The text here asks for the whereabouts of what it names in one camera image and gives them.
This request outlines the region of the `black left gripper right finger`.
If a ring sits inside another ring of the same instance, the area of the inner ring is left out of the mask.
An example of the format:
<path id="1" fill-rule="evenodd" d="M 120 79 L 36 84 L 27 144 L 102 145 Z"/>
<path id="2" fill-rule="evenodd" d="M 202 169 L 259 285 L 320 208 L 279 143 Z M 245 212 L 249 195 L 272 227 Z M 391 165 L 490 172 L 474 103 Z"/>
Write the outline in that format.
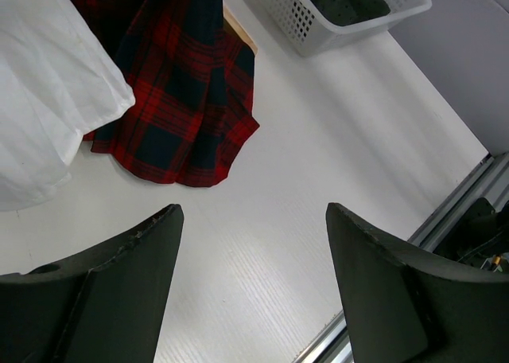
<path id="1" fill-rule="evenodd" d="M 326 223 L 354 361 L 507 361 L 506 274 L 427 252 L 338 203 Z"/>

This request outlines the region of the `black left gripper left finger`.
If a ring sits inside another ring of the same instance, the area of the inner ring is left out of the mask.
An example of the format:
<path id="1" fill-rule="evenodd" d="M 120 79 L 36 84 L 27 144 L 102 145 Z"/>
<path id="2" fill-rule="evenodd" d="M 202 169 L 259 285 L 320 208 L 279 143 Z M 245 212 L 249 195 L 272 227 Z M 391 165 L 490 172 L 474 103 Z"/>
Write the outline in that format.
<path id="1" fill-rule="evenodd" d="M 73 256 L 3 275 L 2 361 L 153 361 L 183 224 L 168 205 Z"/>

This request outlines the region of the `dark grey dotted skirt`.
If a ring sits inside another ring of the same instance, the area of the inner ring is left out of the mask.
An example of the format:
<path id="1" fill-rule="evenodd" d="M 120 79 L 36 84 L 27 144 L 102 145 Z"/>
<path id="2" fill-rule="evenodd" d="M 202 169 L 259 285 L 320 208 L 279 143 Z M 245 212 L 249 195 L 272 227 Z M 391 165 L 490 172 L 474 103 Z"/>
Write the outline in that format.
<path id="1" fill-rule="evenodd" d="M 390 7 L 385 0 L 310 0 L 333 25 L 349 26 L 385 17 Z"/>

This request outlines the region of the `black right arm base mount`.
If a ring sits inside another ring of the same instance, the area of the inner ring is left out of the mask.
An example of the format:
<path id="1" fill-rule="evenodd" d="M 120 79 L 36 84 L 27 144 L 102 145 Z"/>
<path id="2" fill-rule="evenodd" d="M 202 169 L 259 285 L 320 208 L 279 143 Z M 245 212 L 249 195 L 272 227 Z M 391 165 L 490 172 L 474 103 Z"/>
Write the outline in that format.
<path id="1" fill-rule="evenodd" d="M 434 254 L 483 271 L 508 273 L 508 205 L 500 211 L 476 200 L 436 246 Z"/>

